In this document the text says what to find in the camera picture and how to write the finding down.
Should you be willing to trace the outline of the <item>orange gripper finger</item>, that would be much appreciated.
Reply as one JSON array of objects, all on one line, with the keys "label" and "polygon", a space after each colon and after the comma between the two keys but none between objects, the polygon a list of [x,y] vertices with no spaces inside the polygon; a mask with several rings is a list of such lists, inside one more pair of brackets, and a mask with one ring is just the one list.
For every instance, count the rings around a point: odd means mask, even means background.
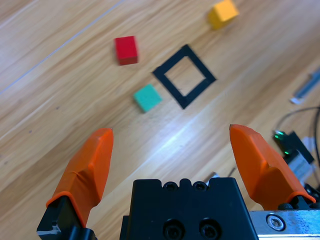
[{"label": "orange gripper finger", "polygon": [[102,200],[113,144],[113,130],[100,128],[69,161],[37,227],[42,240],[97,238],[87,222],[91,209]]},{"label": "orange gripper finger", "polygon": [[315,203],[291,171],[282,156],[262,135],[250,127],[232,124],[229,127],[237,169],[250,198],[264,210],[276,210],[301,196]]}]

